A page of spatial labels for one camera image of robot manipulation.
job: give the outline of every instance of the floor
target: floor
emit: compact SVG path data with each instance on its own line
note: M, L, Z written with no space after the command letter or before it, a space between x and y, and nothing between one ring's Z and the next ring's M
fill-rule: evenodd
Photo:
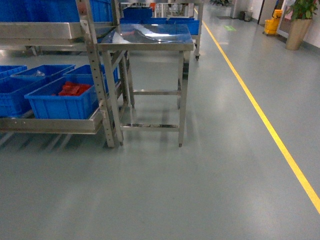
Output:
M320 56L289 51L254 22L204 21L320 194ZM232 26L236 31L227 31ZM190 60L185 142L177 133L14 134L0 146L1 240L318 240L320 215L205 27ZM87 64L29 53L0 64ZM133 52L134 87L175 89L174 54ZM135 118L177 123L176 98L136 97Z

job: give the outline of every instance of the red object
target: red object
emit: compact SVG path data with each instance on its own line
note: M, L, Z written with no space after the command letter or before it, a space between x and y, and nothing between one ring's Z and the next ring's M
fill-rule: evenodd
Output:
M62 91L59 92L59 96L80 96L85 91L91 88L89 84L73 83L66 81L62 86Z
M152 8L152 12L155 11L156 4L155 3L150 3L150 8Z

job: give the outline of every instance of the yellow floor line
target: yellow floor line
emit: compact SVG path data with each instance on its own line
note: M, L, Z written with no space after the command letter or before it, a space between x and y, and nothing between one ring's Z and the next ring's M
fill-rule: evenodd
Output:
M288 151L288 149L286 148L285 144L280 139L280 137L277 134L277 132L275 131L274 127L271 125L271 123L268 120L268 118L266 117L265 113L262 111L261 107L258 105L258 103L255 100L254 96L249 91L249 89L246 86L245 82L242 80L242 78L240 77L239 73L236 71L235 67L230 62L230 60L227 57L226 53L221 48L220 44L218 43L218 41L216 40L216 38L214 37L214 35L210 31L210 29L208 28L207 24L204 21L202 21L202 24L204 25L204 27L206 28L206 30L210 34L210 36L211 36L212 40L214 41L215 45L217 46L217 48L219 49L220 53L224 57L225 61L228 63L231 71L235 75L236 79L238 80L238 82L240 83L241 87L243 88L245 94L249 98L249 100L252 103L253 107L255 108L256 112L259 114L259 116L262 119L264 125L266 126L266 128L269 131L269 133L271 134L271 136L272 136L273 140L275 141L276 145L278 146L278 148L280 149L281 153L283 154L285 160L287 161L287 163L291 167L291 169L294 172L296 178L299 180L300 184L302 185L302 187L305 190L306 194L309 196L309 198L310 198L311 202L313 203L314 207L316 208L316 210L320 214L320 198L318 197L317 193L312 188L312 186L308 182L308 180L305 177L305 175L303 174L303 172L300 170L298 164L296 163L294 158L291 156L291 154Z

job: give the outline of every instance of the potted plant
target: potted plant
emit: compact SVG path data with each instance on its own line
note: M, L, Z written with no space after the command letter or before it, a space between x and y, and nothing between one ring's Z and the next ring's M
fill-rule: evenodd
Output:
M289 7L286 13L292 15L286 49L299 49L312 22L313 14L316 14L318 9L317 2L320 3L320 0L295 0Z

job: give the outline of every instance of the blue container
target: blue container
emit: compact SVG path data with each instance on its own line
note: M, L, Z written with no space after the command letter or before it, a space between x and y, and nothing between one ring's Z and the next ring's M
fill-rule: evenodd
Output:
M168 21L168 24L186 24L188 26L189 32L191 35L198 35L199 33L199 20L194 20L194 18L179 18L171 17Z
M24 95L46 84L44 77L21 79L7 77L0 80L0 117L16 118L31 110Z
M76 65L71 64L41 65L26 71L22 71L18 74L14 74L12 76L21 79L34 79L44 76L46 79L46 83L50 83L53 80L61 78L66 72L69 72L70 70L74 69L75 66Z
M90 84L80 96L58 96L66 81ZM92 77L59 78L27 95L37 119L88 119L98 108L98 98Z
M106 92L109 92L108 84L107 84L107 78L106 78L106 72L105 72L105 68L104 68L103 65L101 66L101 70L102 70L102 73L103 73L103 76L104 76L104 85L106 87ZM87 78L92 78L92 72L91 72L90 65L83 65L83 66L81 66L79 68L76 68L74 70L71 70L71 71L65 73L64 76L66 78L70 78L71 80L79 79L79 78L87 79ZM119 81L118 68L116 68L113 71L113 77L114 77L114 82L117 83Z
M79 22L79 14L75 0L31 0L40 4L41 10L35 12L36 18L45 22L64 23ZM90 0L93 20L95 22L112 22L110 0Z
M24 0L28 22L49 22L41 0Z
M120 18L120 24L141 24L140 19Z
M166 24L167 18L165 17L152 17L148 19L143 19L142 24Z
M23 65L0 66L0 79L7 78L12 74L20 73L26 69L27 69L27 66L23 66Z
M28 22L25 0L0 0L0 22Z
M152 17L151 7L127 7L123 9L123 15L126 19L144 20Z
M168 22L172 22L172 21L194 21L195 18L194 17L170 17L168 19Z

